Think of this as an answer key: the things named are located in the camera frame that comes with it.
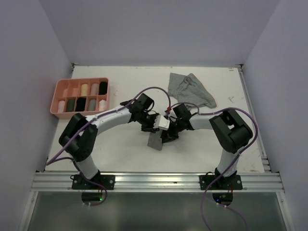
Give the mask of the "plain grey underwear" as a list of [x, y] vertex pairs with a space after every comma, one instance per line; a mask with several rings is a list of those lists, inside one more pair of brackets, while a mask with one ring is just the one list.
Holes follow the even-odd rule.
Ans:
[[157, 131], [156, 133], [150, 133], [147, 146], [157, 151], [161, 151], [163, 148], [161, 135], [162, 135], [161, 130]]

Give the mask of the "beige navy-trimmed underwear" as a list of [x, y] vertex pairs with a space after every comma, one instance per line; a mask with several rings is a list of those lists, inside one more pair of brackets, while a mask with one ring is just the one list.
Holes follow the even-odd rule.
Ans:
[[82, 84], [81, 88], [80, 88], [80, 96], [87, 96], [88, 88], [89, 88], [88, 84], [86, 84], [86, 83]]

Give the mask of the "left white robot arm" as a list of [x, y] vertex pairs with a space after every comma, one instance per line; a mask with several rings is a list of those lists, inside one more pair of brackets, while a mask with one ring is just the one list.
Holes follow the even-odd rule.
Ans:
[[118, 107], [100, 114], [83, 116], [77, 113], [72, 116], [59, 138], [59, 144], [73, 158], [84, 176], [84, 185], [89, 189], [97, 188], [100, 183], [99, 170], [91, 157], [96, 137], [113, 127], [130, 122], [140, 123], [145, 132], [158, 131], [154, 128], [158, 113], [148, 113], [152, 104], [154, 100], [143, 93], [131, 103], [122, 102]]

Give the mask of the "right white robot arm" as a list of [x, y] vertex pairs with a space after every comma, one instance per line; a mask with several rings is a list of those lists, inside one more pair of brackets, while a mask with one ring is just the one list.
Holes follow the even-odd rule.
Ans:
[[173, 111], [176, 117], [171, 119], [168, 130], [162, 132], [162, 143], [178, 139], [179, 133], [184, 130], [212, 130], [222, 147], [222, 154], [214, 175], [204, 176], [205, 184], [211, 185], [211, 189], [231, 186], [236, 177], [240, 151], [253, 137], [251, 128], [233, 108], [226, 108], [213, 115], [202, 115], [192, 114], [184, 103], [180, 103]]

